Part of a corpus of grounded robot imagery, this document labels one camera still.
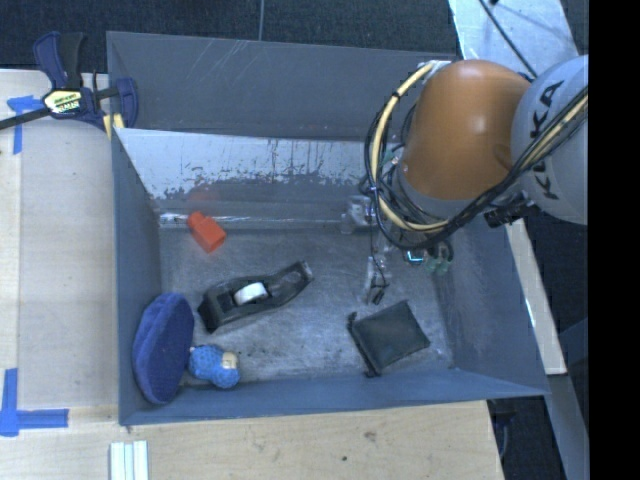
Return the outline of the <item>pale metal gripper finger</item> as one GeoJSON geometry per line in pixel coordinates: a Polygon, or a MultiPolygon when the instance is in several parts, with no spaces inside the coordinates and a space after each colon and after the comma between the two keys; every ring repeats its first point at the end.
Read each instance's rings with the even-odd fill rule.
{"type": "Polygon", "coordinates": [[[367,271],[363,288],[363,300],[367,304],[379,304],[383,297],[383,276],[373,258],[367,259],[367,271]]]}
{"type": "Polygon", "coordinates": [[[389,261],[393,258],[395,247],[387,240],[379,242],[375,246],[375,262],[380,271],[389,270],[389,261]]]}

